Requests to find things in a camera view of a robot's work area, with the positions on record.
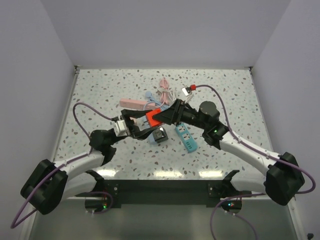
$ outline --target power strip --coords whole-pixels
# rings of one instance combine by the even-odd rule
[[[123,108],[137,109],[137,110],[143,110],[146,103],[147,101],[126,99],[126,98],[121,98],[119,102],[120,106]],[[154,109],[156,109],[155,103],[150,103],[147,106],[145,106],[145,110],[154,110]]]
[[[190,132],[188,131],[187,127],[184,123],[181,123],[175,127],[175,132],[180,137],[185,149],[188,153],[192,153],[197,150],[198,145],[194,138],[191,136]]]

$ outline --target robotic arm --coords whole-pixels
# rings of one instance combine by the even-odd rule
[[[194,89],[191,86],[185,87],[182,91],[188,96]],[[158,108],[144,111],[124,109],[120,117],[112,119],[114,121],[112,129],[95,130],[90,134],[89,145],[92,147],[90,152],[57,162],[41,161],[21,189],[21,195],[25,199],[30,197],[36,186],[49,173],[56,170],[55,174],[34,192],[29,201],[42,214],[48,214],[61,200],[103,189],[104,179],[92,169],[111,161],[116,153],[116,148],[112,145],[116,142],[127,137],[144,140],[162,124],[186,123],[203,129],[202,137],[210,146],[239,157],[266,176],[265,182],[256,182],[248,178],[232,179],[238,172],[232,171],[229,177],[230,183],[237,193],[240,191],[266,193],[276,203],[286,205],[305,183],[302,173],[296,167],[289,166],[291,164],[298,167],[295,157],[287,152],[282,155],[270,152],[242,139],[221,123],[219,116],[216,105],[210,101],[202,102],[198,110],[181,99],[177,99],[164,111]],[[146,117],[150,128],[139,129],[135,119],[141,117]],[[276,161],[276,158],[289,165]]]

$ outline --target gray wall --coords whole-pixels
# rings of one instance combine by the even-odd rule
[[[93,68],[249,67],[290,0],[42,0],[68,55]]]
[[[275,150],[291,152],[320,182],[320,1],[292,0],[253,68]],[[310,186],[307,180],[305,188]],[[304,228],[320,239],[320,187],[297,196]]]
[[[49,158],[73,79],[73,64],[39,0],[0,7],[0,239],[18,239],[10,223],[20,189]]]

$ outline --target white speckled table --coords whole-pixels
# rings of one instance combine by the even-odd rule
[[[66,117],[55,159],[66,159],[89,150],[88,139],[76,124],[72,106],[87,103],[109,117],[120,115],[120,98],[144,100],[146,91],[156,96],[159,81],[166,77],[170,87],[179,90],[184,85],[209,84],[221,94],[233,129],[244,138],[271,149],[261,109],[249,70],[219,69],[82,69],[77,78],[71,105]],[[225,123],[219,99],[209,89],[197,89],[190,105],[198,109],[203,101],[216,103],[220,120]],[[99,117],[85,106],[77,108],[84,128],[110,129],[111,122]],[[146,140],[132,138],[119,142],[112,161],[98,169],[106,179],[211,179],[220,180],[232,170],[239,176],[262,175],[232,154],[210,147],[201,137],[202,130],[188,127],[198,149],[188,153],[174,131],[164,126],[169,140],[151,145]]]

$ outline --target light blue power strip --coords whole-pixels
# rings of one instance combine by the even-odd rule
[[[188,131],[187,127],[184,123],[179,124],[175,127],[176,134],[180,137],[185,149],[188,153],[192,153],[197,150],[198,145],[194,138],[191,136],[190,132]]]

